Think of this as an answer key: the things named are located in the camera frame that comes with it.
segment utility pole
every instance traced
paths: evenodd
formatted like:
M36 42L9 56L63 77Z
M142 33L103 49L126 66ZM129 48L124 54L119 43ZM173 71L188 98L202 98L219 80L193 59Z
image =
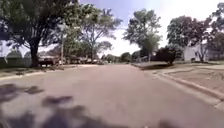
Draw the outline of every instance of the utility pole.
M64 31L61 32L61 65L64 64Z
M3 43L0 41L0 56L3 57Z

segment lawn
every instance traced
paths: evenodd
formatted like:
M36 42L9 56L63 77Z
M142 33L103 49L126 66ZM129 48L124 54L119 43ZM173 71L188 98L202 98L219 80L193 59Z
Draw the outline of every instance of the lawn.
M220 65L224 64L217 62L209 62L209 63L188 63L184 61L176 61L174 64L169 65L166 62L146 62L146 63L138 63L133 64L136 67L139 67L141 70L161 70L161 69L175 69L175 68L186 68L186 67L195 67L195 66L210 66L210 65Z
M224 93L224 70L221 69L199 68L184 72L169 73L169 75Z

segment asphalt road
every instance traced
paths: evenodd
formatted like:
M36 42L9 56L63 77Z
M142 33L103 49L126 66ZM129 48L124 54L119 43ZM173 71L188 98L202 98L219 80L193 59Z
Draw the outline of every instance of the asphalt road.
M12 128L224 127L222 111L129 65L0 83L2 114Z

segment sky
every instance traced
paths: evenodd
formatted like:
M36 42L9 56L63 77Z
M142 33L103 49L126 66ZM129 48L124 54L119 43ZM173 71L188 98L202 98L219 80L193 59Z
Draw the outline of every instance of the sky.
M130 45L128 41L122 39L125 28L134 11L145 8L147 10L154 10L161 17L159 23L162 27L159 29L159 34L163 39L159 43L160 47L163 47L167 44L166 30L172 18L186 15L204 20L217 9L219 2L224 2L224 0L80 0L80 3L83 4L94 4L98 8L112 9L114 16L123 20L119 29L114 32L116 40L108 38L100 39L108 40L113 44L112 50L101 54L113 54L117 56L123 52L132 53L139 49L138 46ZM50 48L52 47L40 48L39 51L47 51ZM4 51L4 54L6 54L9 49L4 47Z

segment grass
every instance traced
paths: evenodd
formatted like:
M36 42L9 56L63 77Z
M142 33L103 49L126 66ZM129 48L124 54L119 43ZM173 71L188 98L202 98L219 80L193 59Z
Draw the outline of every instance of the grass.
M188 63L184 61L176 61L174 64L170 65L165 62L146 62L140 64L134 64L134 66L140 68L141 70L162 70L162 69L174 69L174 68L185 68L185 67L195 67L195 66L211 66L220 65L223 63L217 62L207 62L207 63Z

